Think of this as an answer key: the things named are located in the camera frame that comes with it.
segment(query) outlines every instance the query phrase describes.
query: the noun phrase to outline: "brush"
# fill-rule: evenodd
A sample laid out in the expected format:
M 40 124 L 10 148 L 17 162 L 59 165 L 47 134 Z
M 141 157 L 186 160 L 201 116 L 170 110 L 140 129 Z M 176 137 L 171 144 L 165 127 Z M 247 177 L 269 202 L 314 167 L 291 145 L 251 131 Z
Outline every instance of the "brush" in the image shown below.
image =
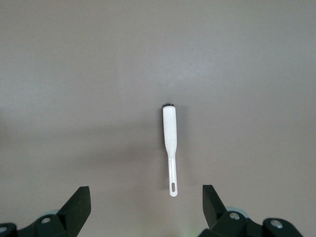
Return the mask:
M 177 119 L 176 108 L 166 104 L 162 109 L 164 144 L 168 154 L 169 193 L 172 197 L 178 195 L 176 150 L 177 150 Z

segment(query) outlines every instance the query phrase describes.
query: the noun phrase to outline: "black bristles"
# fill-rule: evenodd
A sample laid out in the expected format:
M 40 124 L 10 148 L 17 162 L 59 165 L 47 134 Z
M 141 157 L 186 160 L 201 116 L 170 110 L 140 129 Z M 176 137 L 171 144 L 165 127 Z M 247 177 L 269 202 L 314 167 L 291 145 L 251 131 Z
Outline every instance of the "black bristles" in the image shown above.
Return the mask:
M 162 107 L 166 107 L 166 106 L 174 106 L 174 105 L 173 105 L 173 104 L 168 103 L 168 104 L 163 105 Z

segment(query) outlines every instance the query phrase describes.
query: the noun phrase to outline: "handle hole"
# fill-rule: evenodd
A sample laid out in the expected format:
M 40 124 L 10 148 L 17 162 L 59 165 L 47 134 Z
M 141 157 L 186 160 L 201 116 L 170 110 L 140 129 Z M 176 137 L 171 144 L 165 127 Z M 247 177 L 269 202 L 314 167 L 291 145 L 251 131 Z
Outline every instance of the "handle hole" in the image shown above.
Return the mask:
M 173 192 L 176 191 L 176 184 L 175 184 L 175 183 L 172 183 L 172 184 L 171 184 L 171 190 L 172 190 Z

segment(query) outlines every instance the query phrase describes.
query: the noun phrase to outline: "bolt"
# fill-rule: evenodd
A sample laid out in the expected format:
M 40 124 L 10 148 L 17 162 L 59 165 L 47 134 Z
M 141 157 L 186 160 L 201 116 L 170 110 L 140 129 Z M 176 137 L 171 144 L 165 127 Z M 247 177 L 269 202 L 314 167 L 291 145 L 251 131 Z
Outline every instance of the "bolt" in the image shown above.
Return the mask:
M 272 220 L 271 222 L 271 225 L 273 225 L 274 227 L 278 228 L 278 229 L 282 229 L 283 228 L 283 225 L 280 221 L 278 220 Z
M 42 223 L 42 224 L 45 224 L 45 223 L 47 223 L 47 222 L 50 222 L 50 220 L 51 220 L 50 217 L 46 217 L 46 218 L 44 218 L 44 219 L 41 220 L 41 223 Z
M 0 233 L 6 232 L 7 229 L 8 229 L 7 226 L 0 227 Z
M 235 212 L 232 212 L 231 214 L 229 214 L 229 216 L 232 219 L 234 219 L 234 220 L 239 220 L 240 219 L 239 215 L 237 213 L 235 213 Z

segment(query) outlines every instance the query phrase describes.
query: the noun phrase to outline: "gray surface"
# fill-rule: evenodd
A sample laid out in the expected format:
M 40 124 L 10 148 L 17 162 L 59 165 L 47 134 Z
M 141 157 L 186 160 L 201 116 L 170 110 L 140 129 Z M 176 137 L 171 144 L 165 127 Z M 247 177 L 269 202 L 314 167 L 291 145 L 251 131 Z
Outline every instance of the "gray surface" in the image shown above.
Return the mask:
M 22 228 L 89 185 L 80 237 L 195 237 L 213 184 L 254 221 L 315 236 L 315 12 L 313 0 L 2 0 L 0 222 Z

